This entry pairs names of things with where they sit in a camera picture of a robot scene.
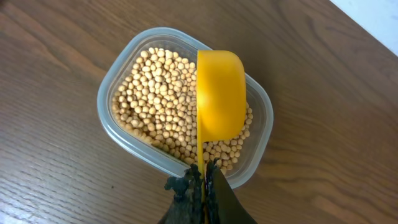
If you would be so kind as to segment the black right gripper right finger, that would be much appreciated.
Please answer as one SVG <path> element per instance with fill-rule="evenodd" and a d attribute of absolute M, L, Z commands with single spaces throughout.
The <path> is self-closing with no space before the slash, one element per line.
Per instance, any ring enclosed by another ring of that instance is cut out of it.
<path fill-rule="evenodd" d="M 257 224 L 235 196 L 221 169 L 219 159 L 209 161 L 205 174 L 205 207 L 211 224 Z"/>

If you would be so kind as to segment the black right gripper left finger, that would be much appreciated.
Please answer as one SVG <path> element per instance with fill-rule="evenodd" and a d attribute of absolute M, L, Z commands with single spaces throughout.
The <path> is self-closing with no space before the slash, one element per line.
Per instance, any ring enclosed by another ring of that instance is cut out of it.
<path fill-rule="evenodd" d="M 173 190 L 174 196 L 158 224 L 203 223 L 202 183 L 201 173 L 195 164 L 185 170 L 183 177 L 169 177 L 164 189 Z"/>

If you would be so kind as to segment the yellow measuring scoop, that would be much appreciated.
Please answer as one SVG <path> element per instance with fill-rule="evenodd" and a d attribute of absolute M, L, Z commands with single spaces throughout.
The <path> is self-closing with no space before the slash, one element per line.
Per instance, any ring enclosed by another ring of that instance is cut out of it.
<path fill-rule="evenodd" d="M 239 57 L 226 50 L 197 52 L 198 169 L 205 175 L 204 142 L 229 140 L 244 126 L 246 78 Z"/>

